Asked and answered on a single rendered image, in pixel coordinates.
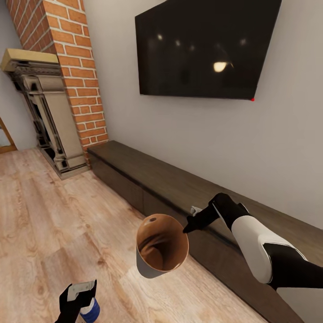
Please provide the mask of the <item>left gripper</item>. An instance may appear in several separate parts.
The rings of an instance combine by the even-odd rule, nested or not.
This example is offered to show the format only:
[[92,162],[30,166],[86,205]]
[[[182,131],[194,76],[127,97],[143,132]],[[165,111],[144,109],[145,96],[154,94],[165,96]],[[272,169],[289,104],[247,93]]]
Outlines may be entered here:
[[73,312],[75,314],[75,317],[77,318],[82,307],[90,306],[92,297],[95,297],[96,294],[97,280],[95,280],[94,282],[95,285],[91,290],[79,292],[76,300],[69,302],[67,301],[69,290],[69,288],[67,287],[67,289],[65,289],[65,291],[59,296],[61,314],[70,311]]

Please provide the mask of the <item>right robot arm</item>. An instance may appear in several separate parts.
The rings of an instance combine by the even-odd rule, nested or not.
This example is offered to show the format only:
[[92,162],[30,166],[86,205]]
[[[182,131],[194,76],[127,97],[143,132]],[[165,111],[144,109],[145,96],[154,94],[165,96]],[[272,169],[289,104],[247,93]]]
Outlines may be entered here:
[[288,241],[260,223],[228,194],[205,209],[192,207],[183,233],[207,231],[221,218],[233,233],[254,277],[271,286],[305,323],[323,323],[323,268],[308,262]]

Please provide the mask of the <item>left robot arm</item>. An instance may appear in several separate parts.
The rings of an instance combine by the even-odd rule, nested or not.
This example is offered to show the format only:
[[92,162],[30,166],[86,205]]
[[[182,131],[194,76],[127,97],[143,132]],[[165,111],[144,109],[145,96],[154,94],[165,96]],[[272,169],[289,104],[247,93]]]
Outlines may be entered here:
[[67,287],[59,296],[61,314],[55,323],[75,323],[81,308],[90,306],[96,286],[97,280]]

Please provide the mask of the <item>trash can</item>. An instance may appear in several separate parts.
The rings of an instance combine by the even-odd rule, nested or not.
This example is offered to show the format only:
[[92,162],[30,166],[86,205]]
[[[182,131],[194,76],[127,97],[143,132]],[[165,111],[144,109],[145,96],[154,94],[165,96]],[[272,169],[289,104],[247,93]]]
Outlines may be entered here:
[[[156,221],[145,223],[156,218]],[[166,214],[154,214],[140,224],[136,234],[136,264],[140,274],[153,279],[182,266],[189,241],[183,226]]]

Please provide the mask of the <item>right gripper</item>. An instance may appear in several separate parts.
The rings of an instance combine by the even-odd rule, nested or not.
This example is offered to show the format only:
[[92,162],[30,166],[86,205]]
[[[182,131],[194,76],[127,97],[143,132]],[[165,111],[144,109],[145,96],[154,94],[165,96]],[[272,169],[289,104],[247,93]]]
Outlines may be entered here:
[[183,229],[183,233],[188,233],[192,230],[207,231],[208,225],[213,223],[205,216],[204,210],[202,210],[195,217],[192,215],[187,216],[188,225]]

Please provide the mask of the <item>can of soda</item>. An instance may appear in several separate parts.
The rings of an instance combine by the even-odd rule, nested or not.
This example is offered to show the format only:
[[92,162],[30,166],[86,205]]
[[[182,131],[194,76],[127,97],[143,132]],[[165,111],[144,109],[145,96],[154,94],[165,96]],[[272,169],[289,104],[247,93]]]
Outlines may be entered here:
[[86,323],[94,323],[100,313],[100,307],[95,297],[92,297],[90,306],[82,307],[80,310],[81,317]]

